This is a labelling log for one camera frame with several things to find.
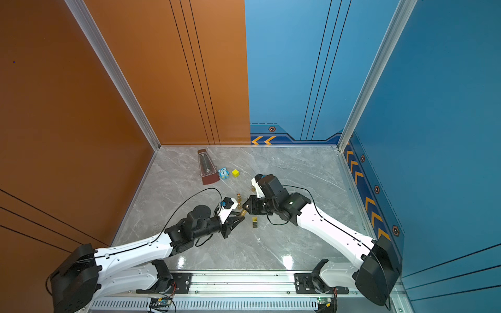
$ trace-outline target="blue wall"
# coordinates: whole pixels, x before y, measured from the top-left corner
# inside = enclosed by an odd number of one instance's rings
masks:
[[[501,311],[500,16],[499,1],[418,1],[355,131],[417,313]]]
[[[344,128],[398,0],[333,0],[327,19],[330,3],[245,1],[251,124],[278,124],[295,140]]]

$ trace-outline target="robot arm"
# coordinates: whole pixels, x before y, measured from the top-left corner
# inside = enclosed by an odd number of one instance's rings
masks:
[[[249,197],[243,208],[254,215],[280,216],[282,220],[307,229],[340,251],[351,263],[338,268],[322,260],[312,273],[313,285],[319,292],[332,287],[356,287],[366,298],[384,305],[402,271],[391,242],[384,236],[373,240],[330,217],[307,197],[289,194],[273,175],[258,174],[252,179],[256,195]]]
[[[229,216],[237,202],[225,198],[219,214],[199,205],[163,232],[136,242],[93,249],[78,247],[50,276],[55,313],[75,312],[91,300],[128,290],[166,291],[172,284],[164,258],[193,247],[195,240],[220,232],[228,238],[244,220]]]

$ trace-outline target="black line stripe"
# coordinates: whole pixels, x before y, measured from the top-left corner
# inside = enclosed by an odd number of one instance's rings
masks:
[[[61,236],[63,236],[64,238],[67,238],[67,239],[72,240],[72,241],[74,241],[74,242],[76,242],[76,243],[79,243],[79,244],[83,244],[83,243],[78,242],[78,241],[76,241],[76,240],[74,240],[74,239],[72,239],[72,238],[69,238],[68,236],[65,236],[65,235],[61,234],[60,232],[57,232],[57,231],[52,230],[52,229],[50,229],[50,228],[48,228],[48,227],[45,227],[45,226],[43,226],[43,225],[41,225],[41,224],[38,224],[37,222],[30,220],[29,218],[26,218],[26,217],[24,217],[24,216],[22,216],[22,215],[19,215],[19,214],[17,214],[17,213],[14,213],[14,212],[12,212],[12,211],[10,211],[10,210],[8,210],[8,209],[6,209],[6,208],[2,207],[2,206],[0,206],[0,209],[3,209],[3,210],[5,210],[5,211],[7,211],[7,212],[9,212],[9,213],[14,214],[15,216],[19,216],[20,218],[23,218],[23,219],[25,219],[25,220],[27,220],[27,221],[29,221],[29,222],[33,223],[33,224],[36,224],[36,225],[38,225],[38,226],[40,226],[40,227],[43,227],[43,228],[45,228],[45,229],[47,229],[47,230],[50,230],[51,232],[54,232],[54,233],[56,233],[56,234],[58,234],[58,235],[61,235]]]
[[[425,268],[425,269],[419,270],[419,271],[417,271],[417,272],[414,272],[414,273],[409,274],[409,275],[406,275],[406,276],[402,276],[402,278],[409,277],[409,276],[414,275],[414,274],[417,274],[417,273],[421,273],[421,272],[423,272],[423,271],[426,271],[426,270],[432,269],[432,268],[437,267],[437,266],[441,266],[441,265],[444,265],[444,264],[447,264],[447,263],[451,263],[451,262],[457,261],[457,260],[459,260],[459,259],[462,259],[462,258],[467,257],[467,256],[470,256],[470,255],[477,254],[477,253],[482,252],[482,251],[486,251],[486,250],[489,250],[489,249],[492,249],[492,248],[496,248],[497,246],[500,246],[500,245],[501,245],[501,243],[498,243],[498,244],[492,245],[492,246],[487,247],[487,248],[485,248],[485,249],[482,249],[482,250],[479,250],[479,251],[475,251],[475,252],[472,252],[472,253],[469,253],[469,254],[466,254],[466,255],[463,255],[463,256],[457,257],[457,258],[455,258],[455,259],[449,260],[449,261],[444,262],[444,263],[440,263],[440,264],[437,264],[437,265],[434,265],[434,266],[430,266],[430,267],[428,267],[428,268]]]
[[[497,267],[501,267],[501,264],[500,265],[496,265],[496,266],[491,266],[491,267],[488,267],[488,268],[484,268],[484,269],[474,270],[473,272],[469,272],[469,273],[465,273],[465,274],[461,274],[461,275],[457,275],[457,276],[453,276],[453,277],[449,277],[449,278],[444,278],[444,279],[441,279],[441,280],[436,280],[436,281],[424,283],[424,284],[419,285],[419,286],[414,286],[414,287],[411,287],[411,288],[406,288],[406,290],[414,289],[414,288],[418,288],[418,287],[423,287],[423,286],[430,285],[430,284],[433,284],[433,283],[436,283],[436,282],[441,282],[441,281],[444,281],[444,280],[449,280],[449,279],[458,278],[458,277],[462,277],[462,276],[466,276],[466,275],[470,275],[470,274],[475,274],[475,273],[478,273],[478,272],[483,272],[485,270],[489,270],[489,269],[493,269],[493,268],[497,268]]]
[[[343,36],[344,25],[346,24],[346,18],[348,17],[349,10],[350,10],[350,6],[348,6],[348,11],[346,11],[345,21],[344,21],[344,24],[343,24],[343,28],[341,29],[341,34],[339,35],[339,40],[338,40],[338,46],[336,48],[336,53],[334,53],[334,59],[332,60],[331,71],[329,72],[329,77],[327,78],[327,84],[325,85],[324,95],[322,96],[322,101],[320,102],[320,108],[318,109],[317,120],[315,121],[315,126],[313,128],[313,133],[312,133],[312,140],[313,140],[313,135],[315,134],[315,129],[317,128],[318,117],[320,116],[320,111],[322,110],[322,105],[324,103],[325,92],[327,91],[327,87],[329,86],[329,80],[331,79],[332,68],[334,67],[334,61],[336,60],[336,55],[338,54],[339,43],[341,42],[341,37]]]
[[[205,106],[205,112],[207,113],[207,120],[209,121],[210,134],[212,136],[212,141],[215,144],[216,140],[214,138],[214,131],[212,130],[212,124],[210,122],[210,117],[209,117],[209,111],[207,109],[207,103],[205,102],[205,96],[203,94],[202,82],[200,81],[200,74],[198,73],[198,67],[196,66],[195,53],[193,52],[193,45],[191,44],[191,39],[189,36],[189,31],[188,31],[188,24],[186,23],[186,17],[184,16],[183,4],[181,3],[181,0],[179,0],[179,5],[181,6],[181,12],[183,13],[184,26],[186,27],[186,33],[188,34],[188,41],[189,41],[189,46],[191,48],[191,55],[193,56],[193,62],[195,63],[196,75],[198,76],[198,83],[200,84],[200,91],[202,92],[203,105]]]
[[[10,193],[6,192],[5,190],[0,189],[0,191],[1,191],[1,192],[3,192],[3,193],[5,193],[5,194],[7,194],[7,195],[9,195],[9,196],[11,196],[12,198],[14,198],[14,199],[16,199],[16,200],[21,201],[22,203],[24,203],[24,204],[26,204],[26,205],[29,205],[29,206],[30,206],[30,207],[32,207],[33,209],[35,209],[35,210],[37,210],[37,211],[40,211],[40,212],[42,212],[42,213],[43,213],[43,214],[45,214],[45,215],[50,216],[51,218],[53,218],[53,219],[55,219],[55,220],[57,220],[57,221],[59,221],[59,222],[61,222],[61,223],[65,224],[66,226],[69,226],[69,227],[73,228],[74,230],[79,231],[79,232],[81,232],[82,234],[84,234],[84,235],[86,235],[86,236],[89,236],[89,237],[91,237],[92,239],[94,239],[94,240],[96,240],[96,241],[98,241],[98,242],[102,243],[103,245],[105,245],[105,246],[109,247],[109,245],[105,244],[104,242],[100,241],[99,239],[96,239],[96,238],[94,238],[93,236],[91,236],[91,235],[89,235],[89,234],[87,234],[87,233],[84,233],[83,231],[81,231],[81,230],[79,230],[79,229],[77,229],[77,228],[75,228],[75,227],[71,226],[70,224],[63,222],[62,220],[58,219],[57,217],[54,217],[54,216],[52,216],[52,215],[50,215],[50,214],[48,214],[48,213],[46,213],[46,212],[44,212],[44,211],[40,210],[39,208],[37,208],[37,207],[35,207],[35,206],[33,206],[33,205],[31,205],[31,204],[27,203],[26,201],[23,201],[23,200],[21,200],[21,199],[17,198],[16,196],[14,196],[14,195],[12,195],[12,194],[10,194]]]
[[[191,80],[191,85],[193,86],[193,93],[195,93],[196,103],[198,105],[198,110],[200,111],[200,118],[202,119],[203,129],[205,131],[205,136],[207,137],[207,144],[210,144],[209,136],[207,135],[207,129],[205,128],[205,123],[203,121],[202,109],[200,108],[200,104],[198,102],[198,97],[196,95],[195,84],[193,83],[193,78],[191,77],[191,72],[189,70],[188,59],[186,58],[186,53],[184,52],[183,40],[181,40],[181,33],[179,32],[179,27],[177,26],[176,15],[174,14],[174,8],[172,7],[172,1],[169,0],[169,3],[170,3],[170,9],[172,10],[172,16],[174,17],[174,23],[176,23],[177,34],[179,35],[179,41],[181,42],[181,48],[183,49],[184,60],[186,61],[186,67],[188,67],[188,74],[189,74],[189,78]]]
[[[331,3],[329,4],[329,10],[327,11],[327,18],[325,19],[324,33],[322,34],[322,41],[320,42],[320,49],[318,50],[317,65],[315,66],[315,72],[313,73],[312,87],[310,89],[310,96],[308,97],[308,104],[306,105],[305,120],[303,121],[303,128],[301,129],[301,136],[299,137],[299,140],[302,140],[303,138],[303,131],[305,129],[306,117],[308,116],[308,108],[310,107],[310,99],[312,97],[313,84],[315,83],[315,76],[317,75],[318,61],[320,60],[320,52],[322,51],[322,44],[324,43],[325,29],[327,28],[327,22],[329,21],[329,14],[331,13],[331,5],[332,5],[332,0]]]
[[[315,107],[317,106],[318,94],[320,93],[320,87],[322,86],[322,80],[324,79],[325,65],[327,64],[327,59],[329,58],[329,52],[331,51],[332,38],[334,37],[334,31],[336,30],[336,25],[338,23],[338,17],[339,17],[339,12],[341,10],[342,3],[343,3],[343,0],[341,0],[339,2],[338,15],[336,16],[336,22],[334,23],[334,28],[332,29],[331,42],[329,42],[329,49],[327,50],[327,56],[325,57],[324,69],[322,70],[322,76],[320,77],[320,84],[318,85],[317,96],[315,97],[315,103],[313,105],[312,117],[310,119],[310,125],[308,126],[308,132],[306,133],[306,140],[308,140],[308,134],[310,133],[310,127],[312,125],[313,115],[315,114]],[[349,11],[350,11],[350,6],[348,6],[348,10],[346,11],[346,17],[348,16]],[[341,35],[339,36],[339,40],[341,40],[342,35],[343,35],[343,31],[341,31]]]
[[[470,290],[465,290],[465,291],[458,291],[458,292],[451,292],[451,293],[446,293],[446,294],[440,294],[440,295],[428,296],[428,297],[426,297],[426,298],[414,299],[414,300],[411,300],[411,301],[419,301],[419,300],[425,300],[425,299],[432,299],[432,298],[438,298],[438,297],[440,297],[440,296],[453,295],[453,294],[460,294],[460,293],[465,293],[465,292],[478,291],[478,290],[485,290],[485,289],[498,288],[498,287],[501,287],[501,285],[495,285],[495,286],[490,286],[490,287],[482,287],[482,288],[477,288],[477,289],[470,289]]]
[[[34,240],[36,240],[36,241],[43,242],[43,243],[45,243],[45,244],[48,244],[49,246],[52,246],[52,247],[57,248],[57,249],[60,249],[60,250],[62,250],[62,251],[66,251],[66,252],[71,253],[70,251],[68,251],[68,250],[66,250],[66,249],[59,248],[58,246],[53,245],[53,244],[51,244],[51,243],[45,242],[45,241],[40,240],[40,239],[36,239],[35,237],[28,236],[28,235],[26,235],[26,234],[23,234],[22,232],[18,232],[17,230],[13,230],[13,229],[8,228],[8,227],[5,227],[5,226],[3,226],[3,225],[0,225],[0,227],[3,227],[3,228],[8,229],[8,230],[11,230],[11,231],[13,231],[13,232],[15,232],[15,233],[18,233],[19,235],[26,236],[26,237],[31,238],[31,239],[34,239]]]
[[[198,49],[200,50],[200,58],[202,59],[203,73],[205,74],[205,82],[207,83],[207,90],[209,91],[210,107],[212,108],[212,116],[214,116],[214,124],[216,125],[217,140],[221,144],[221,139],[219,137],[219,130],[217,128],[216,115],[214,114],[214,106],[212,105],[212,97],[210,96],[209,80],[207,79],[207,72],[205,71],[205,64],[203,63],[202,47],[200,46],[200,40],[198,39],[198,32],[196,31],[195,16],[193,15],[193,8],[191,7],[191,0],[189,0],[189,7],[191,10],[191,17],[193,18],[193,25],[195,26],[196,40],[198,41]]]

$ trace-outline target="yellow chevron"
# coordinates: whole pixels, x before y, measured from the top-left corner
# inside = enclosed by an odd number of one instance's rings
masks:
[[[357,184],[357,178],[358,178],[358,176],[364,177],[364,174],[355,171],[355,185]]]
[[[348,163],[348,157],[353,154],[353,151],[346,151],[346,163]]]
[[[353,165],[358,165],[358,162],[351,161],[351,173],[353,174]]]
[[[385,236],[386,238],[388,238],[388,240],[391,240],[390,239],[390,236],[388,236],[387,233],[385,233],[381,228],[379,228],[378,232],[377,232],[377,237],[381,237],[381,235]]]
[[[369,212],[369,208],[368,208],[368,205],[369,203],[372,203],[374,205],[376,205],[376,203],[374,202],[374,200],[368,198],[368,197],[365,197],[365,211],[366,212]]]
[[[276,136],[271,136],[268,140],[265,140],[267,145],[271,145],[270,141],[275,138]]]
[[[383,221],[383,219],[379,215],[377,215],[375,212],[372,212],[372,218],[371,218],[371,220],[372,220],[372,228],[374,228],[374,218],[377,218],[380,221]]]
[[[258,136],[256,139],[252,140],[252,143],[255,144],[255,145],[258,145],[258,140],[261,139],[262,136]]]

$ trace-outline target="orange wall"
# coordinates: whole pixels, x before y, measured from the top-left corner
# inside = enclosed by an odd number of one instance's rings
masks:
[[[243,0],[85,3],[162,144],[250,142]]]
[[[110,244],[153,150],[63,0],[0,8],[0,189]],[[69,254],[13,230],[103,244],[22,201],[0,191],[0,311],[52,312],[44,280]]]

